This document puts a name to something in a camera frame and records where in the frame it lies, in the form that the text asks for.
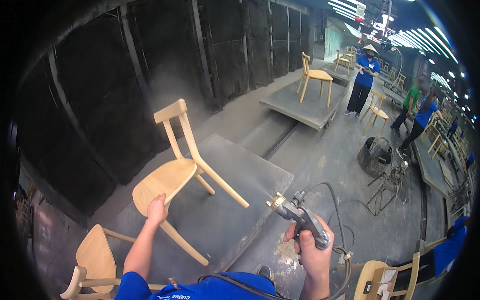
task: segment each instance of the ponytail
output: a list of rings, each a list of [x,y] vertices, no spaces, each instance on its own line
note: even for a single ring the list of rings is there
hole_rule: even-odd
[[[423,105],[421,107],[421,110],[423,112],[427,112],[428,107],[430,106],[430,104],[433,101],[433,97],[437,97],[437,92],[435,91],[435,89],[433,87],[431,87],[430,88],[430,93],[428,94],[427,99],[425,100],[425,102],[423,103]]]

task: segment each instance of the worker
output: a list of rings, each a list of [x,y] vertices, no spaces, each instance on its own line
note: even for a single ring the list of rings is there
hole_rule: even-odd
[[[164,204],[165,194],[162,194],[157,196],[148,206],[147,220],[125,258],[123,276],[117,296],[115,297],[116,300],[266,299],[261,295],[245,291],[224,279],[214,276],[208,276],[195,284],[184,285],[180,282],[177,288],[170,284],[161,291],[152,294],[148,288],[146,279],[150,271],[155,232],[168,215]],[[304,230],[300,233],[300,245],[294,242],[295,251],[299,253],[301,249],[302,264],[307,271],[303,289],[299,297],[301,300],[317,300],[330,296],[328,271],[334,235],[325,221],[318,216],[317,218],[325,231],[330,234],[331,243],[325,250],[317,249],[313,235],[309,230]],[[283,242],[288,242],[294,238],[294,228],[295,223],[288,227],[283,237]],[[243,272],[226,272],[222,274],[265,293],[276,295],[275,287],[270,280],[270,268],[268,266],[263,266],[258,275]]]
[[[425,98],[422,100],[422,103],[420,104],[420,109],[415,116],[415,120],[413,121],[413,128],[412,132],[408,135],[408,137],[403,141],[402,145],[396,149],[396,152],[400,156],[400,158],[405,158],[407,154],[405,153],[405,150],[407,149],[408,145],[418,138],[421,133],[425,130],[425,127],[427,127],[428,120],[430,119],[430,116],[432,113],[436,113],[438,118],[440,120],[443,120],[442,113],[438,110],[437,105],[435,104],[434,100],[437,98],[437,93],[435,92],[435,89],[432,87],[430,88],[430,92],[428,96],[425,96]]]
[[[390,126],[391,129],[395,131],[398,137],[400,137],[400,125],[402,125],[405,120],[412,115],[412,110],[415,107],[418,99],[420,98],[421,93],[428,91],[428,82],[424,77],[421,77],[415,81],[413,86],[409,89],[405,100],[402,105],[402,112],[395,119],[393,124]]]
[[[362,48],[362,53],[355,64],[355,67],[360,71],[355,78],[347,110],[343,113],[345,116],[348,116],[351,112],[356,112],[355,117],[360,118],[360,111],[365,105],[368,93],[372,88],[373,78],[380,74],[380,65],[373,59],[375,54],[378,54],[377,50],[372,45],[368,45]]]
[[[417,282],[427,281],[433,277],[440,276],[444,270],[449,271],[453,261],[462,248],[463,241],[467,234],[468,216],[457,219],[454,225],[447,231],[447,239],[436,245],[433,249],[420,256],[420,270]],[[412,261],[398,264],[400,267]],[[410,282],[411,268],[400,271],[397,274],[395,287],[406,288]]]
[[[472,151],[472,153],[470,153],[470,156],[468,157],[467,161],[465,162],[465,166],[467,167],[467,170],[473,164],[474,160],[475,160],[475,154]]]
[[[447,138],[452,138],[452,135],[455,133],[456,131],[456,128],[458,127],[458,117],[455,117],[455,120],[453,120],[452,122],[452,127],[450,127],[450,129],[448,130],[447,132]]]

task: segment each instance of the concrete floor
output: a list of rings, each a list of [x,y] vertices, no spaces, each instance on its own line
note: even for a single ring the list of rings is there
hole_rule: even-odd
[[[313,59],[311,69],[318,69],[326,63],[326,61]],[[261,106],[259,100],[298,80],[301,72],[297,70],[275,79],[269,86],[251,91],[226,105],[223,111],[213,115],[194,130],[197,143],[216,133],[261,156],[285,128],[292,124],[292,120]],[[382,85],[382,81],[374,79],[372,89],[382,91]],[[350,92],[347,92],[340,104],[339,112],[346,109],[349,95]],[[385,102],[382,109],[390,116],[387,123],[390,125],[399,111],[389,102]],[[367,134],[364,134],[363,129],[367,121],[368,118],[361,122],[354,116],[345,117],[337,114],[329,128],[320,132],[299,123],[288,139],[268,159],[271,163],[295,175],[295,180],[285,192],[285,196],[291,198],[296,190],[301,190],[310,183],[328,180],[332,183],[340,202],[357,199],[367,203],[375,187],[367,187],[372,179],[361,170],[356,156],[365,140],[380,134],[383,125],[383,122],[377,122],[375,126],[370,127]],[[400,139],[393,136],[388,127],[385,129],[384,136],[393,148],[400,145],[405,138],[405,130],[401,129],[401,132],[403,133]],[[188,152],[183,138],[179,139],[179,146],[184,153]],[[116,217],[132,202],[133,187],[157,166],[173,158],[173,152],[170,149],[158,154],[129,185],[119,186],[88,220],[88,228],[97,223],[109,228]],[[399,157],[395,155],[393,164],[398,163]],[[404,188],[400,190],[398,198],[376,217],[357,203],[340,205],[342,221],[350,225],[355,233],[355,242],[352,245],[352,234],[349,231],[345,232],[347,247],[353,255],[353,263],[364,263],[375,259],[396,264],[411,259],[416,241],[420,238],[422,221],[420,181],[418,167],[409,167]],[[384,192],[384,203],[390,197],[389,192]],[[435,196],[431,198],[433,200],[428,205],[437,207],[440,200]],[[325,220],[334,209],[330,193],[323,186],[308,195],[305,205]],[[43,266],[38,269],[39,274],[52,295],[57,295],[61,287],[66,287],[70,281],[71,270],[75,265],[76,247],[86,231],[71,220],[69,221],[48,203],[38,205],[36,214],[50,220],[49,228],[43,226],[36,230],[36,253],[40,251],[41,245],[48,249],[44,256],[36,255],[36,264]],[[271,214],[259,236],[233,264],[231,270],[256,272],[261,265],[268,264],[272,268],[277,290],[285,297],[297,299],[305,272],[303,267],[298,265],[298,256],[294,253],[292,244],[284,244],[281,241],[288,224],[289,222],[280,216]],[[341,244],[336,224],[337,221],[334,218],[331,226],[336,234],[335,244]],[[435,228],[439,224],[427,221],[429,237],[427,241],[438,239],[437,232],[429,236],[428,225]],[[343,279],[343,272],[333,270],[338,264],[339,255],[333,253],[330,273],[331,291],[336,290]],[[161,268],[161,266],[154,265],[153,268]],[[344,290],[347,299],[351,299],[353,295],[359,273],[359,271],[352,272],[349,285]]]

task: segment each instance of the spray gun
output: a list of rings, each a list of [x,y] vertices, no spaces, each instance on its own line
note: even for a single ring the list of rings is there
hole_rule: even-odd
[[[317,249],[324,250],[330,246],[330,235],[325,232],[324,227],[318,221],[317,217],[307,207],[301,206],[305,197],[305,192],[295,192],[292,201],[288,201],[279,192],[272,201],[267,201],[266,204],[274,212],[279,214],[285,220],[294,220],[295,225],[294,240],[300,245],[300,233],[304,230],[310,230],[315,239],[315,246]]]

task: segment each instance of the blue shirt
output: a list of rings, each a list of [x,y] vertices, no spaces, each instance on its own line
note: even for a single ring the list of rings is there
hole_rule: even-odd
[[[453,225],[453,235],[433,249],[435,277],[438,277],[460,252],[467,234],[467,228],[463,226],[463,220],[466,218],[467,216],[457,219]]]
[[[427,99],[427,97],[425,96],[425,98],[423,98],[421,104],[420,104],[420,109],[417,113],[417,115],[415,116],[415,120],[417,120],[418,123],[420,123],[420,125],[425,128],[427,127],[428,125],[428,119],[430,119],[430,117],[432,116],[433,112],[434,111],[437,111],[438,110],[438,107],[437,105],[435,104],[435,101],[432,101],[430,103],[430,106],[428,107],[427,109],[427,112],[423,112],[422,110],[422,107],[423,107],[423,104],[425,104],[425,100]]]
[[[275,287],[268,279],[244,272],[223,273],[238,281],[248,284],[271,295],[276,295]],[[161,291],[152,294],[145,280],[135,272],[128,272],[121,278],[120,287],[115,300],[158,300],[158,299],[252,299],[265,300],[265,297],[252,294],[221,278],[207,277],[203,281],[194,284],[181,285],[175,289],[171,284]]]
[[[373,73],[378,72],[380,74],[380,64],[374,59],[372,59],[372,61],[369,61],[366,55],[360,55],[357,58],[357,64],[362,67],[369,68],[370,71],[372,71]],[[373,84],[373,76],[363,70],[363,75],[359,72],[357,74],[357,78],[355,78],[355,81],[364,86],[371,87]]]
[[[458,124],[457,124],[456,120],[453,120],[453,122],[452,122],[452,131],[453,131],[454,133],[455,133],[455,131],[456,131],[457,126],[458,126]]]

